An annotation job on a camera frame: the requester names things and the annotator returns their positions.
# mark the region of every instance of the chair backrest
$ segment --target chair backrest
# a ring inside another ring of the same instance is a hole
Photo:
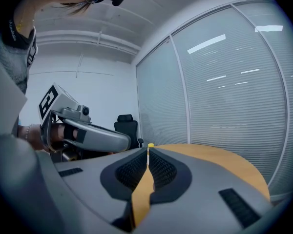
[[[133,120],[132,115],[119,115],[117,122],[114,123],[115,131],[126,134],[131,139],[130,149],[138,148],[137,140],[138,122]]]

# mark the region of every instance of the black vent slot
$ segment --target black vent slot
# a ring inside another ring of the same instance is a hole
[[[219,194],[244,228],[260,219],[260,216],[234,189],[225,189],[219,191]]]
[[[173,164],[167,162],[155,153],[150,155],[149,168],[154,178],[156,190],[171,183],[177,174],[177,169]]]
[[[147,168],[147,153],[143,152],[116,170],[116,178],[126,187],[134,191]]]
[[[73,175],[73,174],[77,174],[77,173],[80,173],[82,172],[83,170],[79,167],[77,168],[73,168],[73,169],[69,169],[69,170],[65,170],[65,171],[61,171],[59,172],[59,175],[61,177],[66,177],[66,176],[70,176],[70,175]]]

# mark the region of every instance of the ceiling light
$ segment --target ceiling light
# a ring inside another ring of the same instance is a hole
[[[283,26],[282,25],[266,25],[266,26],[256,26],[255,32],[258,31],[282,31]]]
[[[226,77],[226,76],[215,77],[215,78],[212,78],[212,79],[208,79],[206,81],[216,80],[216,79],[220,79],[220,78],[224,78],[224,77]]]
[[[225,39],[226,39],[226,35],[225,35],[225,34],[223,34],[223,35],[221,35],[221,36],[218,36],[218,37],[215,37],[215,38],[212,38],[212,39],[210,39],[210,40],[207,40],[207,41],[205,41],[205,42],[202,42],[202,43],[200,43],[199,45],[196,45],[195,47],[189,49],[189,50],[188,50],[188,53],[189,53],[189,54],[192,54],[192,53],[194,53],[195,51],[198,51],[198,50],[200,50],[200,49],[203,49],[203,48],[205,48],[205,47],[207,47],[207,46],[210,46],[210,45],[212,45],[212,44],[214,44],[214,43],[217,43],[217,42],[222,41],[222,40],[225,40]]]
[[[244,83],[248,83],[248,81],[246,81],[246,82],[241,82],[241,83],[236,83],[235,85],[244,84]]]
[[[250,73],[250,72],[255,72],[255,71],[259,71],[260,69],[253,69],[253,70],[248,70],[248,71],[243,71],[241,72],[242,74],[245,74],[245,73]]]

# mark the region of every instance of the window blinds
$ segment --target window blinds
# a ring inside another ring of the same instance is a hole
[[[185,98],[170,40],[137,67],[137,83],[141,132],[145,143],[186,143]]]
[[[276,54],[286,80],[290,103],[290,125],[286,149],[270,184],[272,195],[293,191],[293,27],[274,3],[237,6],[262,32]]]
[[[283,148],[286,103],[272,55],[233,8],[173,35],[184,72],[191,143],[241,155],[273,175]]]

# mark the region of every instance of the wooden table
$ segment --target wooden table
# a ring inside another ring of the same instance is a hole
[[[246,159],[232,152],[210,146],[193,144],[162,145],[155,148],[181,153],[211,161],[226,168],[270,199],[267,184],[261,173]],[[153,190],[153,177],[147,167],[140,183],[132,194],[132,207],[136,226],[140,224],[150,209],[149,198]]]

